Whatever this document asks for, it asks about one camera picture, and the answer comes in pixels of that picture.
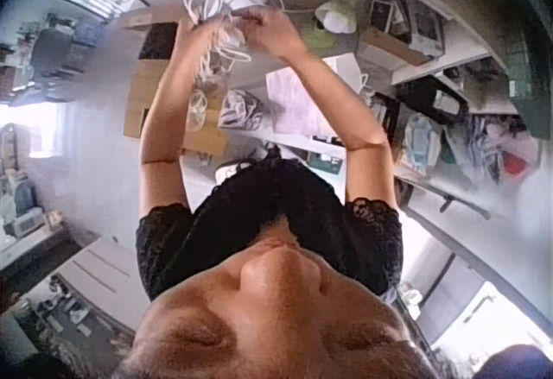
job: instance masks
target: person's left arm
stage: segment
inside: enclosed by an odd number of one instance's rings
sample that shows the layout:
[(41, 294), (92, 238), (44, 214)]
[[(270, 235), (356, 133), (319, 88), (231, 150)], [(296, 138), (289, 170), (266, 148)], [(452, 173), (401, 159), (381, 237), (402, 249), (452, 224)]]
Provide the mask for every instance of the person's left arm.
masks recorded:
[(156, 206), (182, 204), (188, 207), (179, 157), (186, 131), (188, 99), (201, 56), (222, 25), (220, 19), (192, 29), (179, 23), (175, 48), (160, 81), (143, 128), (140, 148), (140, 216)]

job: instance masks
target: hand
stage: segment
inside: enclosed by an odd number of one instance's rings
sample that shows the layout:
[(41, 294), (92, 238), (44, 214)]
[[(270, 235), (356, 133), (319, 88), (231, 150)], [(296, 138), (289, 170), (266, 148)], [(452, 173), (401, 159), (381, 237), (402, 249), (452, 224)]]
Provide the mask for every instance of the hand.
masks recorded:
[(251, 6), (232, 14), (242, 17), (238, 28), (253, 47), (267, 50), (285, 61), (308, 51), (290, 19), (279, 9)]
[(171, 63), (177, 65), (182, 63), (192, 64), (194, 69), (197, 69), (201, 56), (209, 51), (212, 44), (217, 40), (219, 30), (224, 28), (227, 23), (220, 16), (194, 26), (190, 18), (182, 18), (176, 31)]

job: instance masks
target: brown box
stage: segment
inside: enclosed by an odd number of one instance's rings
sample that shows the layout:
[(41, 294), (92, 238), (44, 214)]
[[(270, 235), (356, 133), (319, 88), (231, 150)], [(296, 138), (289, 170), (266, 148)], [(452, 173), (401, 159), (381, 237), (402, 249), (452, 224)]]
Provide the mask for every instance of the brown box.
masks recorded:
[(432, 60), (432, 57), (410, 49), (405, 42), (374, 27), (361, 34), (357, 55), (361, 59), (369, 60), (389, 70), (395, 70), (407, 64), (420, 66)]
[(178, 22), (187, 16), (182, 5), (162, 5), (132, 10), (121, 14), (118, 28), (145, 30), (154, 23)]
[[(125, 136), (140, 138), (144, 121), (168, 63), (168, 60), (138, 61), (124, 117), (123, 134)], [(183, 148), (214, 156), (224, 154), (227, 136), (217, 127), (217, 121), (225, 93), (226, 90), (217, 89), (206, 95), (208, 103), (204, 126), (198, 131), (185, 134)]]

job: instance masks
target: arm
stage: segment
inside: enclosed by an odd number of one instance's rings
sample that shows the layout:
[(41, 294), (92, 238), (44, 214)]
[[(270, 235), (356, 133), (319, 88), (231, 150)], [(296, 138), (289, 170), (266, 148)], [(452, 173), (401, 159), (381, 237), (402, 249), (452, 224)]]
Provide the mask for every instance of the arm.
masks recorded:
[(191, 30), (179, 23), (175, 48), (144, 125), (140, 148), (140, 216), (156, 206), (188, 206), (179, 157), (187, 122), (188, 99), (201, 56), (208, 50), (221, 20)]
[(287, 62), (336, 131), (347, 151), (346, 198), (381, 199), (397, 208), (387, 136), (361, 98), (310, 54), (288, 17), (274, 9), (238, 12), (248, 42)]

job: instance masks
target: black lace top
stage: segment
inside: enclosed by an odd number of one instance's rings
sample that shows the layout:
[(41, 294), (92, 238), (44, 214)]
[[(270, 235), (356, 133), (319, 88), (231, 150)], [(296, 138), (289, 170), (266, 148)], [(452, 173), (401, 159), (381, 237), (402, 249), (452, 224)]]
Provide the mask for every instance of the black lace top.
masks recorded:
[(243, 250), (282, 215), (303, 248), (384, 300), (395, 298), (403, 265), (397, 212), (379, 200), (343, 206), (325, 180), (282, 159), (261, 161), (227, 179), (194, 214), (175, 204), (140, 220), (138, 266), (148, 296), (153, 300)]

